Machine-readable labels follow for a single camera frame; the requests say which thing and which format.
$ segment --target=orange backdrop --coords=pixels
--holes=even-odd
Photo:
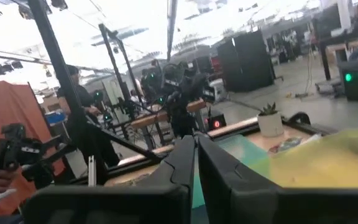
[[[51,138],[45,120],[39,110],[29,85],[11,85],[7,82],[0,82],[0,138],[1,127],[11,123],[22,123],[26,128],[27,137],[37,138],[42,142]],[[63,171],[63,162],[54,163],[55,174]],[[32,182],[26,181],[18,171],[18,175],[12,183],[17,192],[0,202],[0,215],[11,214],[19,204],[35,192]]]

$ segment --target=concrete floor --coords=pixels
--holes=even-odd
[[[278,110],[282,115],[289,117],[299,111],[307,113],[312,124],[318,123],[326,127],[342,130],[346,128],[358,128],[358,102],[347,101],[346,98],[326,98],[316,93],[315,83],[324,81],[323,66],[320,58],[316,57],[310,61],[311,82],[309,82],[308,93],[314,95],[302,100],[286,98],[288,93],[304,93],[308,83],[308,61],[307,59],[297,60],[275,66],[276,76],[282,76],[284,81],[276,80],[275,84],[261,88],[249,93],[231,93],[232,100],[241,101],[249,105],[262,108],[267,103],[276,102]],[[338,70],[335,65],[331,66],[331,76],[337,77]],[[237,105],[232,102],[223,102],[213,106],[214,110],[224,113],[226,123],[234,124],[244,119],[257,115],[257,111]],[[137,145],[145,148],[143,141],[137,141]],[[122,146],[114,144],[116,152],[120,152],[123,158],[136,155]]]

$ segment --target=green indicator light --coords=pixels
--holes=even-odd
[[[347,82],[352,81],[352,75],[351,75],[351,74],[346,74],[346,75],[345,75],[345,80],[346,80]]]

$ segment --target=ceiling light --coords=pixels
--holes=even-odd
[[[35,61],[35,58],[33,58],[33,57],[10,54],[10,53],[5,53],[5,52],[0,52],[0,57],[9,58],[9,59],[17,59],[17,60]]]

